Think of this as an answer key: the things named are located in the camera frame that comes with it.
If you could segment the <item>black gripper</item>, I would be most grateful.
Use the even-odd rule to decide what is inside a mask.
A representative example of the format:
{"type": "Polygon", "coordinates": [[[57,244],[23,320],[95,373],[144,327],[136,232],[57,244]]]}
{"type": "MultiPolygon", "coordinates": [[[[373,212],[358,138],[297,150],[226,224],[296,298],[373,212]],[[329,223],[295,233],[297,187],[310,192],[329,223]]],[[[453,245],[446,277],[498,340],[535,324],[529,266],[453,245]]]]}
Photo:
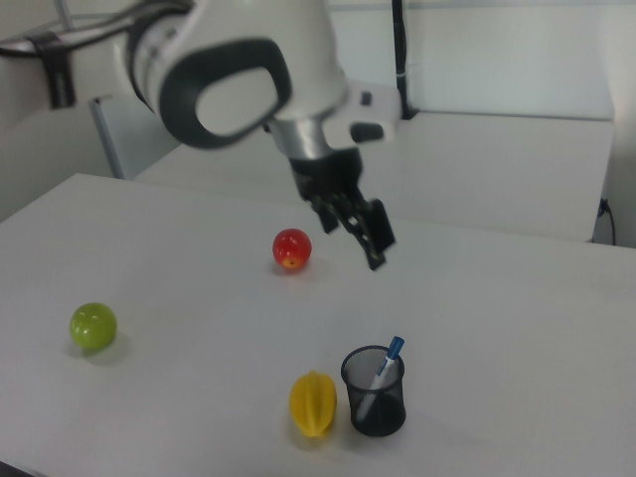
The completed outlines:
{"type": "Polygon", "coordinates": [[[336,151],[318,159],[289,159],[300,197],[311,202],[325,234],[339,222],[363,249],[368,267],[375,271],[386,262],[385,252],[396,242],[385,206],[379,199],[364,199],[359,189],[363,162],[358,148],[336,151]],[[324,200],[337,196],[334,212],[324,200]]]}

